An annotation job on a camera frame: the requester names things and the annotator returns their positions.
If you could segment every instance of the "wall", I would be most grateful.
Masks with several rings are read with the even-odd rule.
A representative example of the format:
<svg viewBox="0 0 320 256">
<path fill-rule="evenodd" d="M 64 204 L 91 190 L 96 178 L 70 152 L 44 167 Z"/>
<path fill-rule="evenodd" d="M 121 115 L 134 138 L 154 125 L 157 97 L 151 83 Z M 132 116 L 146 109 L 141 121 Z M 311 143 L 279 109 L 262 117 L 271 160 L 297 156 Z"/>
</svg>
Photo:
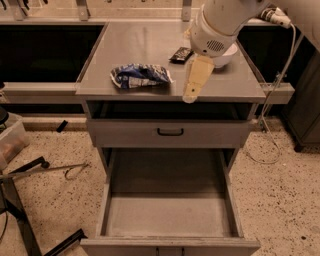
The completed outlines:
<svg viewBox="0 0 320 256">
<path fill-rule="evenodd" d="M 26 10 L 22 0 L 21 6 L 29 17 L 78 17 L 76 0 L 48 0 L 45 4 L 43 0 L 29 0 L 30 10 Z M 192 14 L 205 2 L 205 0 L 192 1 Z M 93 18 L 121 18 L 121 17 L 181 17 L 181 7 L 183 0 L 87 0 L 87 5 L 91 17 Z M 0 4 L 1 18 L 10 17 L 11 10 L 4 11 Z"/>
</svg>

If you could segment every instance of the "terrazzo floor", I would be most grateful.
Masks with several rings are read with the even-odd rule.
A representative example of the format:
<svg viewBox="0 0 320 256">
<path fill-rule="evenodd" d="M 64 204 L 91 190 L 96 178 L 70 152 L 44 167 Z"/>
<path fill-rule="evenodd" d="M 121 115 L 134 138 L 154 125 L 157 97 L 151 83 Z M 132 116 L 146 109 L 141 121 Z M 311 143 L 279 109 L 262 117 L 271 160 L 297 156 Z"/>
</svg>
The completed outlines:
<svg viewBox="0 0 320 256">
<path fill-rule="evenodd" d="M 230 177 L 246 239 L 257 239 L 261 248 L 254 256 L 320 255 L 320 149 L 296 153 L 294 141 L 278 119 L 268 122 L 281 148 L 276 164 L 252 161 L 241 149 Z M 82 228 L 95 236 L 105 173 L 97 150 L 85 131 L 29 131 L 30 145 L 5 169 L 7 173 L 44 156 L 52 167 L 87 162 L 89 167 L 69 172 L 35 174 L 15 178 L 43 254 Z M 267 134 L 251 133 L 247 149 L 260 160 L 277 156 Z M 0 233 L 5 214 L 0 216 Z M 0 244 L 0 255 L 27 255 L 14 217 Z M 63 255 L 85 256 L 79 244 Z"/>
</svg>

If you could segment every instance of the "drawer handle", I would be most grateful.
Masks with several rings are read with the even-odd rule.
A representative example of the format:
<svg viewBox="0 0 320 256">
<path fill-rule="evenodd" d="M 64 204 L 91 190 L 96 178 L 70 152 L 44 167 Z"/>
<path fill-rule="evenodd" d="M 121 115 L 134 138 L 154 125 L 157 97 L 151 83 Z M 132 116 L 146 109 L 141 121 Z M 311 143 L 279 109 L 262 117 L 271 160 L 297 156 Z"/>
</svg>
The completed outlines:
<svg viewBox="0 0 320 256">
<path fill-rule="evenodd" d="M 181 249 L 181 256 L 184 256 L 184 248 Z M 160 256 L 160 249 L 157 247 L 156 248 L 156 256 Z"/>
<path fill-rule="evenodd" d="M 157 132 L 158 132 L 158 135 L 160 135 L 160 136 L 182 136 L 184 134 L 184 129 L 181 128 L 177 132 L 164 132 L 164 131 L 161 131 L 160 128 L 158 128 Z"/>
</svg>

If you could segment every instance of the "plastic bag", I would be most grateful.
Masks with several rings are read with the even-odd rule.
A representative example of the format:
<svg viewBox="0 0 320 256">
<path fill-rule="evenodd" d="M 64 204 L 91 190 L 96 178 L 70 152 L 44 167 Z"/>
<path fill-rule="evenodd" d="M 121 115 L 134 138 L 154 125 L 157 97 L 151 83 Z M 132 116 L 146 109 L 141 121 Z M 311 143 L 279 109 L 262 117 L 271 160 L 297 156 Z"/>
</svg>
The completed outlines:
<svg viewBox="0 0 320 256">
<path fill-rule="evenodd" d="M 122 89 L 172 83 L 170 72 L 160 65 L 128 64 L 111 70 L 110 76 Z"/>
</svg>

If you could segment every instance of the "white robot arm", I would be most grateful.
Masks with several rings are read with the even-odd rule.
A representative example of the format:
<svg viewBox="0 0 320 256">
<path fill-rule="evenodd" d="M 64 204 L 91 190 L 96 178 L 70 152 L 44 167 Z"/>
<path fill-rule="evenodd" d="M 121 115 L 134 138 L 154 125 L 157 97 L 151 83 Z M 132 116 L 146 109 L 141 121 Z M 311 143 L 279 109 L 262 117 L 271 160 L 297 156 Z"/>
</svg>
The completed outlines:
<svg viewBox="0 0 320 256">
<path fill-rule="evenodd" d="M 270 4 L 285 10 L 320 51 L 319 0 L 207 0 L 192 24 L 191 47 L 201 55 L 221 56 L 234 43 L 243 25 Z"/>
</svg>

